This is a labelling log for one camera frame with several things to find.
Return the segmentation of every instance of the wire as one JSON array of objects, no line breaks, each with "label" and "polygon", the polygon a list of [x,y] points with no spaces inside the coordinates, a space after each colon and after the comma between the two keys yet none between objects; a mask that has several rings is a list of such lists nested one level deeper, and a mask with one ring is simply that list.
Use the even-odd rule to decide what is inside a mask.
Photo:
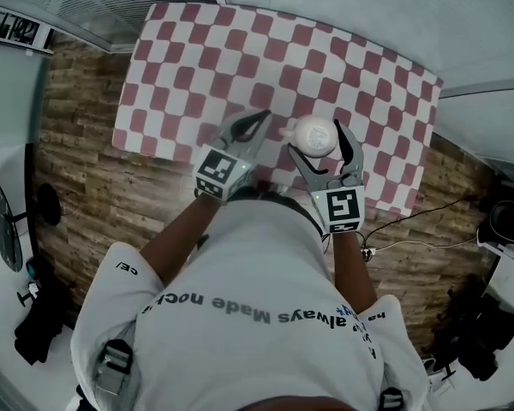
[{"label": "wire", "polygon": [[449,98],[458,98],[459,96],[469,96],[472,94],[484,94],[487,92],[511,92],[514,90],[514,87],[510,88],[492,88],[491,90],[480,90],[479,92],[473,92],[473,91],[467,91],[467,92],[461,92],[459,94],[452,94],[448,96],[440,96],[440,99],[449,99]]},{"label": "wire", "polygon": [[476,238],[476,236],[474,236],[472,239],[468,239],[467,241],[454,243],[452,245],[431,245],[429,243],[421,242],[421,241],[398,241],[398,242],[394,242],[393,244],[389,245],[388,247],[377,248],[375,250],[375,253],[378,253],[379,251],[387,250],[390,247],[394,247],[398,243],[420,243],[422,245],[426,245],[427,247],[431,247],[431,248],[453,248],[453,247],[458,247],[459,245],[463,245],[464,243],[472,242],[475,238]]},{"label": "wire", "polygon": [[76,192],[67,192],[67,193],[65,194],[65,196],[70,195],[70,194],[75,194],[75,195],[76,195],[76,198],[78,199],[78,203],[76,204],[76,207],[75,207],[73,210],[71,210],[69,213],[61,213],[61,216],[68,216],[68,215],[72,215],[75,211],[77,211],[77,210],[78,210],[78,207],[80,207],[80,204],[81,204],[81,201],[80,201],[80,195],[79,195],[79,194],[77,194]]},{"label": "wire", "polygon": [[453,201],[449,204],[446,204],[446,205],[443,205],[442,207],[436,207],[435,209],[430,209],[430,210],[423,210],[423,211],[419,211],[418,213],[416,213],[415,215],[411,215],[411,216],[407,216],[407,217],[403,217],[401,219],[397,219],[396,221],[391,221],[389,223],[386,223],[385,225],[381,225],[380,227],[378,227],[377,229],[371,231],[370,233],[368,233],[368,235],[366,235],[363,239],[363,248],[367,248],[368,247],[368,239],[371,237],[371,235],[373,233],[377,233],[379,230],[381,229],[384,229],[386,227],[388,227],[389,225],[393,225],[394,223],[401,223],[402,221],[407,221],[408,219],[411,219],[413,217],[418,217],[420,215],[424,215],[425,213],[431,213],[432,211],[437,211],[437,210],[444,210],[445,208],[449,207],[449,206],[454,206],[456,203],[458,202],[461,202],[461,201],[465,201],[465,200],[470,200],[471,198],[474,198],[475,196],[474,195],[467,195],[467,196],[464,196],[462,198],[459,198],[458,200],[456,201]]},{"label": "wire", "polygon": [[364,245],[366,243],[366,236],[364,236],[360,231],[355,231],[355,233],[362,237],[362,245]]},{"label": "wire", "polygon": [[332,237],[330,235],[323,235],[322,236],[322,242],[325,241],[326,238],[327,238],[327,246],[326,246],[326,250],[324,251],[324,254],[327,253],[327,250],[329,249],[329,244],[332,241]]}]

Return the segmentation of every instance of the checkered tablecloth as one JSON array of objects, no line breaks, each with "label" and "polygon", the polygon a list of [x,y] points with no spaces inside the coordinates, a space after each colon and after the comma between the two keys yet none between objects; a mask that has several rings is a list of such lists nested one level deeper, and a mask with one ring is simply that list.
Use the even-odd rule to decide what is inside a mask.
[{"label": "checkered tablecloth", "polygon": [[[293,15],[200,3],[153,5],[123,86],[112,144],[193,163],[231,113],[270,109],[257,176],[303,187],[278,130],[315,114],[362,143],[366,204],[409,215],[441,80],[371,41]],[[313,160],[338,172],[341,153]]]}]

